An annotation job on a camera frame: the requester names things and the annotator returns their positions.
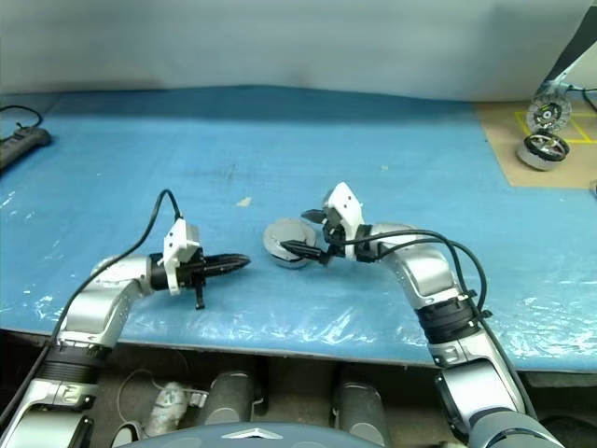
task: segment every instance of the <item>robotic arm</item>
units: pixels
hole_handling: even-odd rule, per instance
[[[163,253],[129,256],[106,268],[111,260],[96,266],[92,273],[101,273],[67,306],[48,354],[0,439],[0,448],[88,446],[93,422],[83,412],[97,396],[99,372],[132,303],[157,290],[179,294],[184,287],[195,290],[196,308],[201,309],[206,277],[230,273],[250,262],[239,254],[205,257],[197,227],[181,217],[164,238]]]
[[[522,384],[471,300],[472,291],[462,289],[441,252],[426,242],[416,243],[432,232],[417,234],[410,226],[393,223],[365,224],[359,201],[343,182],[328,193],[323,210],[310,210],[303,217],[323,225],[329,247],[324,251],[299,241],[281,243],[289,252],[323,264],[333,256],[380,259],[396,274],[441,368],[436,385],[458,438],[474,448],[562,447],[526,414]]]

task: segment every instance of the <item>floor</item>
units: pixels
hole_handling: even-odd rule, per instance
[[[2,338],[2,359],[11,357],[22,361],[16,363],[16,370],[3,371],[2,400],[7,399],[9,389],[24,374],[23,366],[31,362],[36,350],[32,340],[15,341],[11,335]],[[152,375],[139,371],[131,377],[131,373],[138,369],[151,371]],[[238,369],[253,371],[267,387],[269,407],[264,415],[256,417],[257,421],[328,426],[333,386],[339,372],[348,371],[352,376],[374,384],[380,391],[395,447],[424,448],[438,446],[442,441],[456,442],[440,410],[432,369],[119,344],[101,378],[101,393],[89,412],[95,421],[91,448],[109,446],[116,428],[122,423],[118,416],[118,395],[120,411],[126,420],[143,422],[147,418],[159,393],[151,376],[161,385],[166,381],[179,381],[194,388],[209,389],[220,372]],[[549,375],[534,374],[533,384],[543,386],[530,389],[540,418],[572,415],[597,425],[594,378],[585,375],[579,379],[580,384],[592,386],[569,387],[575,384],[575,378],[559,374],[557,380],[553,380]],[[549,387],[556,383],[559,387]],[[188,426],[194,416],[192,410],[187,412],[180,427]],[[581,438],[580,442],[568,444],[566,448],[584,448],[589,446],[588,443]]]

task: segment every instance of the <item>white backdrop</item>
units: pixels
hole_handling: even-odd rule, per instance
[[[592,0],[2,0],[0,89],[530,97]]]

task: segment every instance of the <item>table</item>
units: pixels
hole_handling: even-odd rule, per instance
[[[367,222],[414,224],[475,251],[517,367],[597,371],[597,202],[510,187],[471,104],[254,87],[3,100],[38,107],[55,136],[0,178],[3,329],[50,332],[92,266],[135,241],[170,188],[206,253],[253,262],[209,279],[203,311],[191,291],[138,301],[122,340],[430,364],[383,267],[335,259],[290,271],[262,247],[268,224],[319,206],[344,180]],[[3,134],[11,123],[6,112]],[[171,222],[164,207],[140,253],[160,251]]]

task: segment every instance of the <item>blue plastic sheet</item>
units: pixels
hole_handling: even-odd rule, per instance
[[[209,279],[203,311],[190,291],[138,301],[123,340],[429,363],[382,266],[336,259],[290,271],[262,247],[268,224],[319,206],[344,180],[367,222],[440,231],[474,250],[491,324],[518,367],[597,371],[597,203],[582,190],[510,187],[469,104],[266,88],[8,100],[46,111],[55,143],[0,178],[4,329],[51,331],[92,266],[138,238],[167,187],[206,253],[253,262]],[[171,213],[140,253],[160,251]]]

